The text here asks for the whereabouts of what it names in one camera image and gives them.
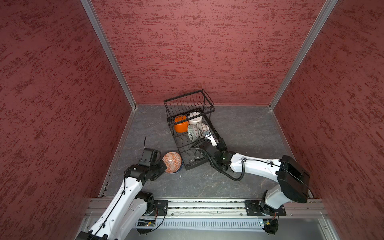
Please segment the orange patterned bowl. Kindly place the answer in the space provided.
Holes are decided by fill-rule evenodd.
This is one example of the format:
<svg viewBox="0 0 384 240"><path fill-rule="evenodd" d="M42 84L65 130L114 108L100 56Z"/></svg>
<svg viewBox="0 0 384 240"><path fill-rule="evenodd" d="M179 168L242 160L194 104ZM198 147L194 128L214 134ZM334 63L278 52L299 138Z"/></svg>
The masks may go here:
<svg viewBox="0 0 384 240"><path fill-rule="evenodd" d="M183 160L177 152L166 153L163 156L162 161L165 163L167 167L166 173L168 174L174 174L179 172L183 164Z"/></svg>

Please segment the green white patterned bowl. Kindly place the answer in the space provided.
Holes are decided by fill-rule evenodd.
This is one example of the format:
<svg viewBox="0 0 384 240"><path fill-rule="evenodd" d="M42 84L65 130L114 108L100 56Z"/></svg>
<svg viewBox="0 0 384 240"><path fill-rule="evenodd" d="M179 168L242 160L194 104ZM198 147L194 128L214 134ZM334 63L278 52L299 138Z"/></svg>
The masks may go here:
<svg viewBox="0 0 384 240"><path fill-rule="evenodd" d="M195 125L188 125L188 136L191 142L196 141L200 137L200 131Z"/></svg>

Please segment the red white patterned bowl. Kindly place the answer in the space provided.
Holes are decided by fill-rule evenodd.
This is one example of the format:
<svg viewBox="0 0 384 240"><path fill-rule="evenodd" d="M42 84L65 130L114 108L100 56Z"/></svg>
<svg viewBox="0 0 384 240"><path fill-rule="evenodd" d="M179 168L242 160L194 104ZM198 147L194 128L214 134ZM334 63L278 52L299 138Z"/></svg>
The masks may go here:
<svg viewBox="0 0 384 240"><path fill-rule="evenodd" d="M205 138L205 132L209 131L209 127L205 123L203 123L203 122L197 123L196 127L199 130L199 137L200 138Z"/></svg>

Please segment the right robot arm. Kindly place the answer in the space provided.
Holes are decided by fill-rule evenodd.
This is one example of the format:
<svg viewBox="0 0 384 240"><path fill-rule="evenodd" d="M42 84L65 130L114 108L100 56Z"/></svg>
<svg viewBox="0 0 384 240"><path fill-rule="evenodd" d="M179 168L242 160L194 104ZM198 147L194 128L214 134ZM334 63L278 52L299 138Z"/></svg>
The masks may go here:
<svg viewBox="0 0 384 240"><path fill-rule="evenodd" d="M253 214L274 217L288 202L305 204L308 201L310 174L290 156L283 155L280 159L249 157L229 151L223 143L214 146L210 141L204 141L193 150L233 181L239 182L245 174L251 174L277 183L271 190L264 191L260 201L250 204L248 210Z"/></svg>

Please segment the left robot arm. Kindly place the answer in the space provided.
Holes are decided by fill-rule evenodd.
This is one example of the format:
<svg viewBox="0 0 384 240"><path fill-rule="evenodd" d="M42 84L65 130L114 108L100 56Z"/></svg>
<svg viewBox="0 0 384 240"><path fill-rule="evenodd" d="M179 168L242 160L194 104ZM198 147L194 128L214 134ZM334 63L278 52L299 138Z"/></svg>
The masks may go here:
<svg viewBox="0 0 384 240"><path fill-rule="evenodd" d="M124 240L141 216L154 210L153 194L143 192L147 181L154 181L167 169L162 160L140 160L124 172L123 183L107 209L77 240Z"/></svg>

